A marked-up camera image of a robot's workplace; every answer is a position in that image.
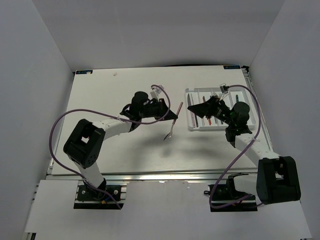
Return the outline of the floral handled knife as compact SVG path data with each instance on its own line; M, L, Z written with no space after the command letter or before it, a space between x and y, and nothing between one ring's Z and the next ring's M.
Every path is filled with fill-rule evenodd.
M198 122L198 117L195 116L195 124L196 124L196 127L198 128L199 127L199 122Z

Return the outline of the pink handled spoon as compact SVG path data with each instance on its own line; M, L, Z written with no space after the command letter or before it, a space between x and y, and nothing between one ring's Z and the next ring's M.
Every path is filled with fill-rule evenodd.
M182 109L182 107L183 107L183 104L184 104L184 102L182 101L182 102L180 103L178 109L177 109L177 112L176 112L176 115L177 115L177 116L179 116L179 114L180 114L180 112L181 112L181 109ZM168 134L164 137L164 139L163 139L164 142L167 141L167 140L169 140L169 139L172 137L172 135L173 135L173 128L174 128L174 125L175 125L175 123L176 123L177 120L178 120L178 119L174 119L174 120L173 120L169 133L168 133Z

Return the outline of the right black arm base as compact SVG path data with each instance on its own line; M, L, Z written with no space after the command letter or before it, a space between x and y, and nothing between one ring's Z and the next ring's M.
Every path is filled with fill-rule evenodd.
M225 183L219 183L212 197L211 204L215 207L224 204L233 203L232 205L224 208L212 208L210 211L213 212L256 212L258 210L256 197L254 195L240 201L239 199L248 195L245 192L237 191L234 187L234 178L238 176L245 176L247 173L235 173L227 177Z

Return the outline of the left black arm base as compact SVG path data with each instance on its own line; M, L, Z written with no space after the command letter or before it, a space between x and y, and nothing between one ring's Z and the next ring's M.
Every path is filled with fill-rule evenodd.
M76 210L120 210L124 206L126 186L107 184L104 191L106 193L80 183L76 190L73 208Z

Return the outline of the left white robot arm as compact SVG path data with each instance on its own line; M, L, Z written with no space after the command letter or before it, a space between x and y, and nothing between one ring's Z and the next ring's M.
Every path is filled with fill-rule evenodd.
M63 152L78 167L88 193L96 200L106 193L106 180L96 163L105 140L134 131L145 118L160 121L178 119L178 113L171 111L163 98L149 99L143 91L134 94L131 103L125 105L120 115L128 120L108 118L91 122L81 119L63 146Z

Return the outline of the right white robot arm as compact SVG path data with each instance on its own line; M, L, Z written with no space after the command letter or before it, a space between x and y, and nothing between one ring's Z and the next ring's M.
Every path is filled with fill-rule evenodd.
M294 202L301 198L295 160L281 156L257 140L247 122L250 106L242 101L229 108L223 100L212 96L208 101L191 105L188 110L200 118L212 117L227 124L226 140L257 167L254 174L236 173L226 180L226 195L236 200L243 194L256 196L264 205Z

